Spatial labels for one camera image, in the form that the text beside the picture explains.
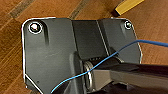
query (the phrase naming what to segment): blue wire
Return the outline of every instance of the blue wire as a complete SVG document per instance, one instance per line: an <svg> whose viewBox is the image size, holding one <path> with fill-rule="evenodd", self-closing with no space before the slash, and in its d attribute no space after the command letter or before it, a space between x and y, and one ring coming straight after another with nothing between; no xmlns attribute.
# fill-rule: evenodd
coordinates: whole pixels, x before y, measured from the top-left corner
<svg viewBox="0 0 168 94"><path fill-rule="evenodd" d="M64 82L75 79L77 77L83 76L85 74L87 74L88 72L92 71L93 69L95 69L96 67L98 67L100 64L102 64L104 61L108 60L109 58L113 57L114 55L116 55L117 53L119 53L121 50L123 50L124 48L134 44L134 43L148 43L148 44L153 44L153 45L158 45L158 46L164 46L164 47L168 47L168 43L162 43L162 42L157 42L157 41L149 41L149 40L135 40L127 45L125 45L124 47L122 47L121 49L119 49L118 51L116 51L115 53L113 53L112 55L106 57L105 59L103 59L102 61L100 61L97 65L95 65L93 68L91 68L89 71L81 73L79 75L70 77L68 79L65 79L64 81L62 81L61 83L59 83L56 87L54 87L54 89L52 89L51 93L53 93L55 91L55 89L57 89L60 85L62 85Z"/></svg>

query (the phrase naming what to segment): screw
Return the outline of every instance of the screw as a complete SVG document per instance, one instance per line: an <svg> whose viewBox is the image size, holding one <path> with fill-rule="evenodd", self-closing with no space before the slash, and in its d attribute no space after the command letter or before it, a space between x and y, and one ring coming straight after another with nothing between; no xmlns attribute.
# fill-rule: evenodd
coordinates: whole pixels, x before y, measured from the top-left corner
<svg viewBox="0 0 168 94"><path fill-rule="evenodd" d="M125 22L125 28L126 29L131 29L132 24L129 21Z"/></svg>
<svg viewBox="0 0 168 94"><path fill-rule="evenodd" d="M32 22L29 25L29 31L33 34L38 34L41 32L41 30L42 30L42 26L38 22Z"/></svg>

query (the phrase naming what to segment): wooden floor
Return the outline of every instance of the wooden floor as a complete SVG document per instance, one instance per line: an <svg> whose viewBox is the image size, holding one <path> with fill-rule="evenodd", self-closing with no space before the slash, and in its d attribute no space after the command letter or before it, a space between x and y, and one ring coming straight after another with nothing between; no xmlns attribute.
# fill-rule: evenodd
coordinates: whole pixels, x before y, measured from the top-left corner
<svg viewBox="0 0 168 94"><path fill-rule="evenodd" d="M32 17L109 18L122 0L0 0L0 94L30 94L22 78L21 24ZM145 0L121 15L138 39L168 43L168 0ZM168 48L140 44L143 64L168 65Z"/></svg>

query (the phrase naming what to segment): gray plastic panel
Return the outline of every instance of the gray plastic panel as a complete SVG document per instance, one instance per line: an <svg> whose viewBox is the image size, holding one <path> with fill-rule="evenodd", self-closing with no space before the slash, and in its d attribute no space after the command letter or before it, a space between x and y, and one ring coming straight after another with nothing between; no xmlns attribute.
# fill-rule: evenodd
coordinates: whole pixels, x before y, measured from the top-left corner
<svg viewBox="0 0 168 94"><path fill-rule="evenodd" d="M129 20L120 18L108 18L100 20L100 22L102 22L104 25L109 47L112 47L116 51L124 45L136 40L133 25L131 29L126 29L124 26L126 21ZM118 57L124 62L139 64L141 62L141 51L138 43L122 50Z"/></svg>
<svg viewBox="0 0 168 94"><path fill-rule="evenodd" d="M36 20L42 21L43 29L39 34L33 34L28 29L29 24ZM70 63L74 61L70 59L74 58L70 55L77 50L71 20L33 19L27 21L22 28L25 74L44 94L50 94L51 90L63 79L74 75L70 66ZM73 84L72 82L70 94L79 94L79 91L74 92L76 87Z"/></svg>

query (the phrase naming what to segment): cord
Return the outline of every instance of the cord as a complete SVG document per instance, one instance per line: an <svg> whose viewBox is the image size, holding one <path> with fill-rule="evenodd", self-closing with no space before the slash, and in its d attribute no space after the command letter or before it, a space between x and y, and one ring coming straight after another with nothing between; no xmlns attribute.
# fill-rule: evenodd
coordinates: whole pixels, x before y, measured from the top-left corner
<svg viewBox="0 0 168 94"><path fill-rule="evenodd" d="M163 43L163 42L157 42L157 41L149 41L149 40L135 40L127 45L125 45L124 47L122 47L121 49L119 49L118 51L114 52L112 55L106 57L105 59L103 59L102 61L100 61L97 65L95 65L93 68L91 68L89 71L86 71L84 73L81 73L79 75L70 77L68 79L65 79L64 81L62 81L61 83L59 83L56 87L54 87L54 89L52 89L51 93L53 93L55 91L55 89L57 89L60 85L62 85L64 82L75 79L77 77L83 76L85 74L87 74L88 72L92 71L93 69L95 69L96 67L98 67L100 64L102 64L104 61L108 60L109 58L113 57L114 55L116 55L117 53L119 53L121 50L125 49L126 47L134 44L134 43L148 43L148 44L153 44L153 45L158 45L158 46L164 46L164 47L168 47L168 43Z"/></svg>

